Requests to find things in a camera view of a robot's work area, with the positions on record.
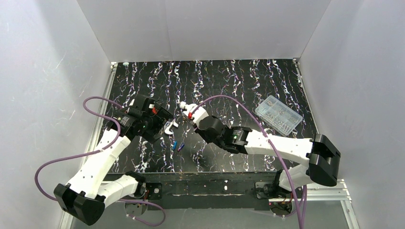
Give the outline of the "purple battery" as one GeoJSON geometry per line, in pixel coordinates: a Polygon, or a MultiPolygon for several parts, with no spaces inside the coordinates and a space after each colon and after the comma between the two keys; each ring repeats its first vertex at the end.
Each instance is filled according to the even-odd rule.
{"type": "Polygon", "coordinates": [[[184,148],[185,144],[181,144],[180,147],[178,148],[178,152],[180,152],[184,148]]]}

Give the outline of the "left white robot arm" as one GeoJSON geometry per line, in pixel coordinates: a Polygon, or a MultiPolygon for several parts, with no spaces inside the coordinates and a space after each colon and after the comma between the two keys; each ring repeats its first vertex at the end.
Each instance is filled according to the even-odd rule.
{"type": "Polygon", "coordinates": [[[103,181],[120,154],[131,141],[140,136],[154,143],[164,125],[173,118],[156,99],[138,94],[129,106],[113,103],[116,111],[109,121],[95,153],[88,156],[79,171],[53,193],[62,210],[91,226],[111,204],[126,196],[139,198],[140,204],[150,193],[146,178],[138,172],[126,172],[120,178],[103,185],[103,181]]]}

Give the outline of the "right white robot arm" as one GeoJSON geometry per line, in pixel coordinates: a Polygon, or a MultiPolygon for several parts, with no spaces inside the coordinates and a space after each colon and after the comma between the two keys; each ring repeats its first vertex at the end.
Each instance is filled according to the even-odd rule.
{"type": "Polygon", "coordinates": [[[213,143],[231,154],[269,155],[296,162],[297,166],[277,176],[273,185],[278,189],[290,192],[293,187],[310,183],[327,187],[338,183],[341,153],[325,135],[316,134],[313,138],[264,136],[249,127],[228,127],[195,104],[188,106],[183,115],[206,143],[213,143]]]}

